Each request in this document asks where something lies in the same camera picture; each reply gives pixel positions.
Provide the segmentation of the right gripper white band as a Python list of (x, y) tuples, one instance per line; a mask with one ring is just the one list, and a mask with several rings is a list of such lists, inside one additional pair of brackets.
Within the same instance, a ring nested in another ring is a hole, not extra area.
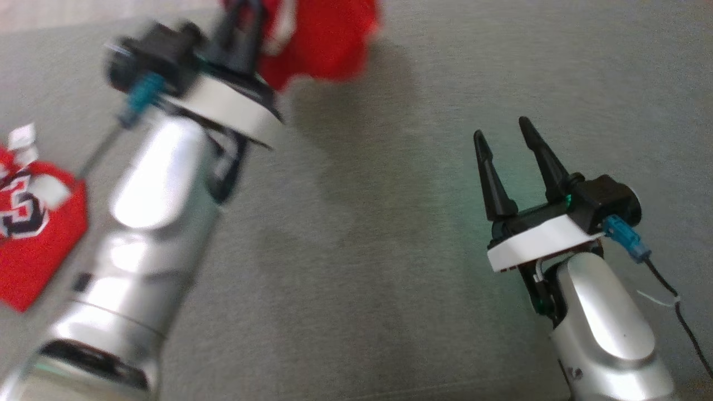
[(505, 272), (603, 236), (601, 231), (587, 234), (567, 214), (564, 200), (574, 185), (583, 182), (583, 175), (567, 171), (528, 117), (519, 117), (519, 127), (525, 144), (535, 155), (550, 203), (519, 214), (497, 174), (484, 133), (476, 130), (473, 135), (486, 217), (494, 222), (488, 246), (488, 260), (494, 272)]

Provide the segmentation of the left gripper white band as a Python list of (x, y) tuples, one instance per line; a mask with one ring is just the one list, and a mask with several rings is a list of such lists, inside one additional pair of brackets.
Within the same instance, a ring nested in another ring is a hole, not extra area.
[[(262, 0), (229, 0), (214, 34), (214, 63), (237, 67), (238, 73), (255, 73), (264, 22)], [(261, 77), (206, 71), (195, 55), (178, 64), (178, 112), (211, 129), (233, 130), (271, 150), (285, 133), (277, 94)]]

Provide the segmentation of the red basketball jersey number 23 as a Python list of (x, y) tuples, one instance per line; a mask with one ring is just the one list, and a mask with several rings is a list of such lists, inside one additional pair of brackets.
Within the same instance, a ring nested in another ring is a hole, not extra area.
[[(282, 91), (298, 76), (353, 79), (380, 27), (377, 0), (264, 0), (259, 72)], [(0, 145), (0, 302), (23, 313), (87, 230), (86, 181)]]

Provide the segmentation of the grey fabric sofa seat cushion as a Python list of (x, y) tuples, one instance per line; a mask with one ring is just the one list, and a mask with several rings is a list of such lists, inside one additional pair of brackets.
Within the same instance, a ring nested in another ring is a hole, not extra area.
[(517, 120), (637, 192), (638, 231), (713, 363), (713, 2), (385, 0), (365, 74), (296, 81), (162, 355), (161, 401), (555, 401), (517, 272), (494, 272), (473, 133), (521, 209)]

